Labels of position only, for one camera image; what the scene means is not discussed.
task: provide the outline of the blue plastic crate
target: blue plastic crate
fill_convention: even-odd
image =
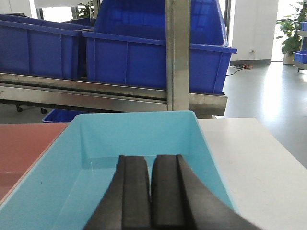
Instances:
[[[90,27],[0,15],[0,71],[76,79],[85,75],[85,40]]]
[[[226,186],[191,111],[83,114],[54,141],[0,206],[6,229],[82,230],[115,172],[118,156],[182,154],[228,206]]]
[[[165,41],[93,32],[83,36],[88,80],[166,88]],[[191,44],[190,91],[221,94],[235,52],[226,46]]]
[[[166,88],[164,0],[104,0],[83,36],[89,80]],[[190,91],[221,94],[232,53],[218,1],[192,0]]]
[[[301,22],[302,30],[307,31],[307,22]]]
[[[307,50],[294,52],[294,61],[307,64]]]
[[[64,109],[53,109],[48,113],[42,120],[44,123],[54,122],[71,122],[76,115],[86,114],[88,112],[75,111],[75,110],[64,110]]]

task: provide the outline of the caster wheel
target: caster wheel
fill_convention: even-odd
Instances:
[[[46,113],[47,113],[47,109],[40,108],[40,112],[41,112],[42,114],[46,114]]]
[[[16,110],[18,111],[18,112],[22,112],[23,111],[23,108],[21,108],[21,107],[16,107]]]

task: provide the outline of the grey floor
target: grey floor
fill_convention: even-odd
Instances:
[[[236,70],[230,67],[228,74]],[[307,74],[280,62],[257,65],[227,76],[224,93],[225,118],[257,118],[307,167]],[[45,116],[40,108],[23,108],[19,113],[14,105],[0,104],[0,124],[37,123]]]

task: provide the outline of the red tabletop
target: red tabletop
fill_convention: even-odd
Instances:
[[[0,125],[0,204],[66,123]]]

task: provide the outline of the white table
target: white table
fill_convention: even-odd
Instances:
[[[307,170],[268,130],[254,118],[199,123],[240,215],[265,230],[307,229]]]

